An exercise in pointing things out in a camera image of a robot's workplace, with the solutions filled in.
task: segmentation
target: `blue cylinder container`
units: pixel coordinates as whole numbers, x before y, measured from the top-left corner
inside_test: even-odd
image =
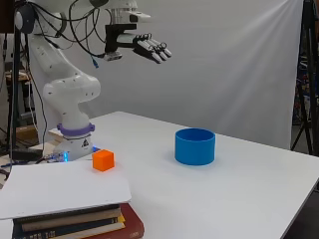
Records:
[[[215,134],[202,128],[187,128],[175,134],[175,158],[186,165],[207,165],[215,159]]]

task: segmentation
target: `white backdrop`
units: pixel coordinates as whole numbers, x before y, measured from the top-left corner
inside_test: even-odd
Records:
[[[72,63],[102,83],[101,96],[82,105],[90,117],[124,111],[289,147],[303,0],[138,3],[154,17],[138,32],[167,42],[173,58],[157,65],[123,50],[122,60],[99,61],[96,70],[79,47],[67,50]],[[91,45],[103,50],[97,39]],[[45,77],[32,66],[42,88]],[[46,114],[54,127],[55,114],[48,108]]]

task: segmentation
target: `stack of books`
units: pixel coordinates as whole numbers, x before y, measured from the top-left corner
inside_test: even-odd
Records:
[[[144,224],[130,206],[117,204],[14,219],[13,239],[139,239]]]

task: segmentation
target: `orange cube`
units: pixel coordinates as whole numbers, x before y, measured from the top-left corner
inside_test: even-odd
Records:
[[[114,153],[107,150],[100,150],[92,154],[93,168],[98,171],[106,171],[115,167]]]

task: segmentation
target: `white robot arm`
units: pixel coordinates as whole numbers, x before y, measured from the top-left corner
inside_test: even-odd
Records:
[[[135,0],[34,0],[19,1],[16,4],[16,27],[25,34],[31,34],[30,50],[33,52],[41,71],[51,81],[45,85],[43,96],[50,106],[61,115],[58,129],[64,141],[55,152],[68,154],[68,160],[75,160],[93,151],[91,132],[95,127],[89,117],[79,110],[78,104],[91,101],[101,92],[100,82],[83,73],[64,56],[59,46],[49,39],[49,35],[63,35],[69,24],[76,40],[75,20],[72,12],[76,9],[92,7],[104,9],[111,15],[111,24],[106,26],[106,47],[103,54],[94,57],[106,61],[122,57],[118,48],[132,48],[134,52],[158,64],[171,57],[165,43],[152,38],[151,34],[134,35],[125,33],[136,30],[137,24],[147,22],[151,16],[138,11]],[[69,10],[66,18],[62,12]],[[93,54],[77,41],[84,51]]]

